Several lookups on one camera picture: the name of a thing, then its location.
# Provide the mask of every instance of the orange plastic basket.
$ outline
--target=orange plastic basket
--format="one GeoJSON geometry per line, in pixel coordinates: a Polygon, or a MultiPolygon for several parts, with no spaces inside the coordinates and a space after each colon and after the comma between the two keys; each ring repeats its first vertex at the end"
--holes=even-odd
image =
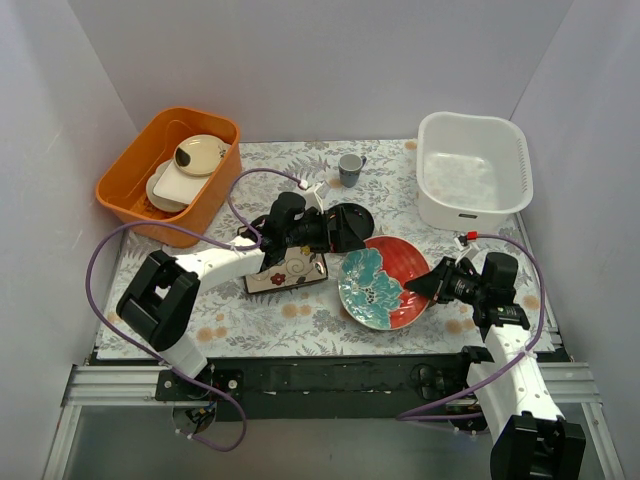
{"type": "MultiPolygon", "coordinates": [[[[170,108],[151,120],[104,174],[96,187],[96,198],[124,223],[151,219],[204,233],[242,171],[239,141],[240,130],[231,120],[185,107],[170,108]],[[173,158],[180,142],[203,133],[221,138],[231,148],[191,205],[177,214],[158,210],[147,199],[147,180],[158,165],[173,158]]],[[[133,230],[174,247],[198,242],[168,228],[139,226],[133,230]]]]}

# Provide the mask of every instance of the ceramic cup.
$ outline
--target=ceramic cup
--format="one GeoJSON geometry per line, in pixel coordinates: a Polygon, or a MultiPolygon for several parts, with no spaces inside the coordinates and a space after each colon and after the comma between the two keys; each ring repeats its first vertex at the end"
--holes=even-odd
{"type": "Polygon", "coordinates": [[[364,156],[359,157],[353,153],[343,155],[338,162],[340,183],[347,188],[355,186],[365,163],[367,163],[367,158],[364,156]]]}

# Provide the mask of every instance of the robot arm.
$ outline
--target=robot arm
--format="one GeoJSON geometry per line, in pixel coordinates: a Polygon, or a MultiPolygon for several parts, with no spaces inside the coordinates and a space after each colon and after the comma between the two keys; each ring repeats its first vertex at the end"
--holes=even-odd
{"type": "MultiPolygon", "coordinates": [[[[270,268],[284,259],[290,247],[308,245],[316,253],[364,248],[365,239],[341,205],[323,211],[321,189],[316,185],[299,193],[281,193],[269,214],[252,222],[262,236],[260,248],[214,247],[176,257],[152,252],[118,302],[117,314],[169,364],[195,378],[207,360],[185,332],[199,293],[270,268]]],[[[256,240],[247,231],[231,244],[250,246],[256,240]]]]}
{"type": "Polygon", "coordinates": [[[506,373],[476,390],[494,446],[491,478],[577,480],[586,444],[580,425],[565,421],[545,386],[534,354],[524,310],[514,303],[518,261],[492,252],[482,274],[469,258],[445,257],[432,272],[405,287],[437,303],[460,300],[473,306],[473,320],[486,348],[473,351],[467,384],[474,385],[526,355],[506,373]]]}

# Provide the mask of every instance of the black saucer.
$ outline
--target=black saucer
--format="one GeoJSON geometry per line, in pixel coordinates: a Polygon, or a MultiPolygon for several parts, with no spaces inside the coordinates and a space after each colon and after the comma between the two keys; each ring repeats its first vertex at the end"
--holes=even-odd
{"type": "Polygon", "coordinates": [[[362,205],[358,205],[357,203],[339,203],[338,205],[334,205],[329,210],[327,210],[327,213],[329,215],[329,228],[331,228],[335,224],[335,209],[337,207],[342,207],[344,209],[344,213],[347,216],[349,225],[351,225],[351,227],[361,240],[366,240],[367,238],[371,237],[371,235],[373,235],[373,230],[375,229],[373,216],[371,215],[369,210],[364,208],[362,205]]]}

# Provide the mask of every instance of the floral tablecloth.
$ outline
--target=floral tablecloth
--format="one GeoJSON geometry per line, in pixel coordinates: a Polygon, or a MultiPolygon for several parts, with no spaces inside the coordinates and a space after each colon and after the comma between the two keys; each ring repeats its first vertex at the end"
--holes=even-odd
{"type": "MultiPolygon", "coordinates": [[[[430,266],[444,255],[455,256],[453,233],[426,225],[416,207],[416,144],[409,140],[253,143],[241,145],[243,167],[272,167],[310,182],[326,180],[332,189],[325,207],[341,202],[359,203],[373,214],[376,235],[394,235],[413,243],[430,266]],[[340,186],[338,159],[347,153],[366,155],[367,165],[358,184],[340,186]]],[[[240,212],[253,219],[267,213],[277,193],[293,190],[293,182],[280,176],[258,173],[245,177],[233,193],[240,212]]],[[[219,240],[235,236],[239,222],[224,205],[207,230],[219,240]]],[[[516,219],[510,217],[496,233],[521,240],[516,219]]],[[[474,263],[481,269],[490,250],[515,255],[520,262],[516,300],[524,307],[532,328],[539,315],[539,293],[528,261],[514,247],[501,242],[479,242],[483,249],[474,263]]],[[[161,248],[158,242],[128,233],[118,259],[114,284],[106,307],[112,322],[138,338],[115,315],[115,305],[145,256],[161,248]]],[[[195,252],[163,247],[171,254],[195,252]]],[[[471,320],[471,307],[458,302],[428,308],[410,326],[392,332],[370,330],[353,320],[338,296],[337,272],[342,256],[326,255],[329,279],[311,286],[261,295],[245,293],[244,281],[236,279],[199,295],[188,332],[209,357],[400,355],[456,353],[465,345],[481,345],[471,320]]],[[[536,350],[553,350],[545,333],[536,350]]],[[[132,359],[145,355],[109,330],[98,336],[98,358],[132,359]]]]}

